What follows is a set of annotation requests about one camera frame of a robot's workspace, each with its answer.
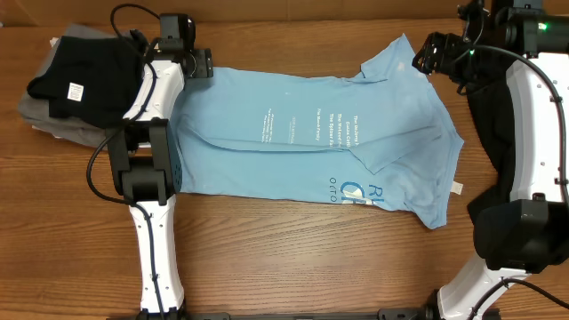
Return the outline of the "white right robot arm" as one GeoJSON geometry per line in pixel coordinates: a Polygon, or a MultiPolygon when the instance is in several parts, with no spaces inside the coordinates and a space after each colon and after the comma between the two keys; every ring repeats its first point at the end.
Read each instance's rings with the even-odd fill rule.
{"type": "Polygon", "coordinates": [[[434,32],[413,58],[465,96],[498,183],[469,205],[474,255],[421,308],[380,319],[497,319],[495,302],[568,257],[568,19],[540,1],[472,1],[461,35],[434,32]]]}

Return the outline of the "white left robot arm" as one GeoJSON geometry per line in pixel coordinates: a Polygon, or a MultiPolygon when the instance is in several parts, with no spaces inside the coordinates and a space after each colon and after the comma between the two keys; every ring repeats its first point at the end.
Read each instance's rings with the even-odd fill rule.
{"type": "Polygon", "coordinates": [[[173,231],[182,166],[170,118],[186,81],[213,75],[212,54],[153,47],[144,62],[123,127],[108,132],[108,155],[116,192],[136,227],[142,279],[137,317],[187,319],[173,231]]]}

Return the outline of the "light blue printed t-shirt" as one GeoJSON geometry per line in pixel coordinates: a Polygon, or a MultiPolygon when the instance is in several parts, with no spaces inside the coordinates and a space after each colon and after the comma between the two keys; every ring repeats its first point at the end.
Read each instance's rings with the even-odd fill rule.
{"type": "Polygon", "coordinates": [[[216,68],[177,99],[185,193],[415,213],[447,222],[463,145],[405,36],[350,78],[216,68]]]}

